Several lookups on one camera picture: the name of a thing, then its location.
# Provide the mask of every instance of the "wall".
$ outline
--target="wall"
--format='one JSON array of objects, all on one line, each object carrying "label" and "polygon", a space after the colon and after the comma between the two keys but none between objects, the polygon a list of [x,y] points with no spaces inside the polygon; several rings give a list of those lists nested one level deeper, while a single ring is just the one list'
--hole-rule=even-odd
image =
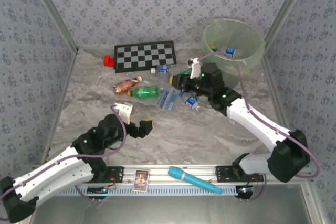
[{"label": "wall", "polygon": [[173,39],[200,45],[215,17],[247,22],[266,34],[283,0],[53,0],[77,46]]},{"label": "wall", "polygon": [[73,54],[40,0],[0,0],[0,178],[38,164]]},{"label": "wall", "polygon": [[297,0],[268,58],[291,128],[321,163],[315,180],[336,223],[336,0]]}]

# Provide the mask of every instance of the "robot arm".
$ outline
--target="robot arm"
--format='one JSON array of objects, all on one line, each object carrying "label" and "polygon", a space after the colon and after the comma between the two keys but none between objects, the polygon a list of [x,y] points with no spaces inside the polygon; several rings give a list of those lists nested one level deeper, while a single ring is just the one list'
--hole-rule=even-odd
[{"label": "robot arm", "polygon": [[[145,137],[152,130],[152,121],[140,121],[140,127],[130,122],[133,105],[117,103],[114,107],[123,120],[126,133],[132,137]],[[99,182],[107,166],[101,157],[81,157],[81,155],[102,155],[106,148],[122,141],[123,130],[114,114],[107,115],[97,127],[80,135],[57,157],[34,171],[17,177],[0,180],[0,194],[13,190],[3,198],[3,203],[11,223],[30,216],[35,208],[65,189],[85,182]]]},{"label": "robot arm", "polygon": [[[198,60],[192,59],[188,62],[191,65],[192,73],[172,76],[170,78],[171,84],[183,92],[193,91],[197,95],[208,97],[208,101],[214,110],[235,120],[251,131],[270,151],[268,154],[260,155],[245,153],[236,159],[233,162],[233,169],[238,179],[246,180],[254,173],[272,173],[278,180],[286,183],[310,162],[310,157],[304,150],[291,140],[278,134],[278,132],[288,133],[307,147],[306,137],[301,131],[291,132],[251,106],[248,110],[242,96],[225,86],[222,73],[215,63],[206,63],[200,67]],[[260,119],[277,130],[273,131],[265,126],[250,113],[251,110]]]}]

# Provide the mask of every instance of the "card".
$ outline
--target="card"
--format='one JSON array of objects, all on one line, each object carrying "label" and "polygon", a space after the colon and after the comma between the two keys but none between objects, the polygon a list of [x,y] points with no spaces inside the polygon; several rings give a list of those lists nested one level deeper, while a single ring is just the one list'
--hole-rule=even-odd
[{"label": "card", "polygon": [[149,181],[149,170],[136,170],[133,191],[146,192]]}]

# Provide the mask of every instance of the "checkered board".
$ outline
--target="checkered board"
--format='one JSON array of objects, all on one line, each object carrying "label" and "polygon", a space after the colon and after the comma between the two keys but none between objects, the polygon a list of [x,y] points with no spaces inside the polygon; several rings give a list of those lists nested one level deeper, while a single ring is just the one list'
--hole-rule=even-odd
[{"label": "checkered board", "polygon": [[173,41],[119,45],[114,47],[116,73],[150,70],[163,64],[176,64]]}]

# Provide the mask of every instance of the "gray marble surface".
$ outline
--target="gray marble surface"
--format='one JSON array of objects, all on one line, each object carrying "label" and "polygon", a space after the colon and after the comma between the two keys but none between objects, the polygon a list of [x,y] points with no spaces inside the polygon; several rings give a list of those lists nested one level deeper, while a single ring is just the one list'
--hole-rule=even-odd
[{"label": "gray marble surface", "polygon": [[[199,49],[176,49],[178,68],[186,67],[190,57],[199,57]],[[108,165],[122,164],[229,164],[245,152],[263,153],[266,148],[244,127],[220,113],[207,109],[191,111],[178,101],[174,111],[164,112],[156,100],[139,100],[117,96],[112,86],[135,76],[142,76],[140,86],[156,84],[149,71],[115,74],[104,67],[102,56],[112,50],[79,51],[66,100],[51,143],[49,158],[55,157],[80,134],[97,126],[116,100],[131,101],[138,117],[152,118],[153,130],[145,138],[128,137],[124,148],[106,158]],[[244,77],[250,103],[261,113],[276,120],[261,66]]]}]

